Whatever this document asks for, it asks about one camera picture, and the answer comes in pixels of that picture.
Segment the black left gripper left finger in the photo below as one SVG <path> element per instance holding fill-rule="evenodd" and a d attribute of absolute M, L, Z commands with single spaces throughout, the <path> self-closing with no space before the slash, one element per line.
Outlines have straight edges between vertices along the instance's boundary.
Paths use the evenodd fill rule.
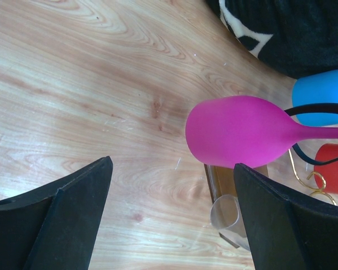
<path fill-rule="evenodd" d="M 0 269 L 87 269 L 112 172 L 106 156 L 0 200 Z"/>

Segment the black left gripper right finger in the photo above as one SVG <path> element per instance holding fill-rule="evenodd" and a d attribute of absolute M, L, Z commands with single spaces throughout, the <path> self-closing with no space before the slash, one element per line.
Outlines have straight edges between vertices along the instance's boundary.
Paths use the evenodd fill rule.
<path fill-rule="evenodd" d="M 244 164 L 234 181 L 256 269 L 338 269 L 338 206 Z"/>

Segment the red wine glass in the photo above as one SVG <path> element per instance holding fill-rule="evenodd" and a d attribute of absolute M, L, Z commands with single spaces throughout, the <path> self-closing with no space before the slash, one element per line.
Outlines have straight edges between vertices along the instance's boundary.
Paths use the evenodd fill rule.
<path fill-rule="evenodd" d="M 327 161 L 334 158 L 338 158 L 338 144 L 334 143 L 322 145 L 315 157 L 317 161 Z M 314 171 L 321 174 L 326 181 L 324 192 L 338 194 L 338 161 L 323 166 L 315 165 Z"/>

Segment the pink wine glass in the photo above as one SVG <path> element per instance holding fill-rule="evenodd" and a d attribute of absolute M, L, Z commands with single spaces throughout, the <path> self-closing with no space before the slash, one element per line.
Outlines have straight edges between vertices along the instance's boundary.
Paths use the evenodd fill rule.
<path fill-rule="evenodd" d="M 294 121 L 277 105 L 254 96 L 207 100 L 188 115 L 185 138 L 190 152 L 207 165 L 256 168 L 310 139 L 338 139 L 338 128 Z"/>

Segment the blue wine glass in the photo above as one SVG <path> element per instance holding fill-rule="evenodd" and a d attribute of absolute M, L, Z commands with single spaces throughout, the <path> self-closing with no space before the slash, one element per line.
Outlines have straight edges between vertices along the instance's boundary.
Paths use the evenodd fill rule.
<path fill-rule="evenodd" d="M 292 89 L 294 107 L 319 104 L 338 104 L 338 70 L 300 78 Z M 331 113 L 306 113 L 297 116 L 298 121 L 307 126 L 321 127 L 338 124 L 338 115 Z"/>

